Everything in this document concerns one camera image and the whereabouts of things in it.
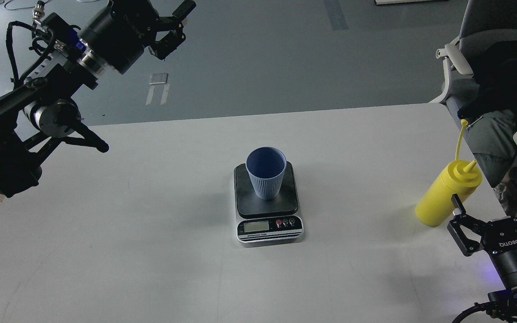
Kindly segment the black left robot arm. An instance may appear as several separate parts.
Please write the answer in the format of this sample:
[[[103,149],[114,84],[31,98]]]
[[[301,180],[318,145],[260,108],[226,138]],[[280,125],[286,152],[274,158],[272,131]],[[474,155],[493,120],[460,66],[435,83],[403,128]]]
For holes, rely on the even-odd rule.
[[[31,24],[12,21],[6,31],[13,89],[0,97],[0,194],[8,198],[39,184],[41,164],[61,143],[109,150],[72,96],[95,89],[106,68],[124,74],[145,49],[166,59],[185,41],[196,7],[184,0],[164,17],[149,0],[109,0],[81,29],[46,15],[46,3],[34,6]]]

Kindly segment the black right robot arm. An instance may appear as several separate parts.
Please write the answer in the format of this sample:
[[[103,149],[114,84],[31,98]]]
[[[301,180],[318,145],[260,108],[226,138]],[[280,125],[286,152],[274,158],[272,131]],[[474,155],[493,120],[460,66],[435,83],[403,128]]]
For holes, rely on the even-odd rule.
[[[517,184],[510,183],[517,197]],[[475,303],[455,317],[461,323],[466,317],[484,312],[494,319],[517,323],[517,210],[502,219],[484,222],[468,215],[457,194],[451,196],[454,217],[447,228],[465,256],[485,251],[499,275],[504,289],[488,293],[488,301]]]

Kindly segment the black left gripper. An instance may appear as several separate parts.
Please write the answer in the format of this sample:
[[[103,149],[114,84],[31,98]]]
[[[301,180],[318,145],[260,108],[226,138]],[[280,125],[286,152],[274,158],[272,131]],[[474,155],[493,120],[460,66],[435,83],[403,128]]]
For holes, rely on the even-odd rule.
[[[79,38],[122,75],[148,45],[149,53],[160,61],[178,49],[185,42],[180,25],[196,5],[194,0],[183,0],[170,16],[159,17],[149,0],[109,0],[79,32]],[[159,27],[178,28],[155,41],[157,23]]]

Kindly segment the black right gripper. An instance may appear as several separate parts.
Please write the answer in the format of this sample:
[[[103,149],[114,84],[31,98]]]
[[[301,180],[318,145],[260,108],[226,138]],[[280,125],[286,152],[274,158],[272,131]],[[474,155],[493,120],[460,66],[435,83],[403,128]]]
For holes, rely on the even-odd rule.
[[[468,215],[458,194],[451,195],[453,218],[447,229],[464,256],[486,251],[505,288],[517,288],[517,183],[508,183],[508,216],[484,222]],[[481,237],[475,241],[466,236],[463,228]]]

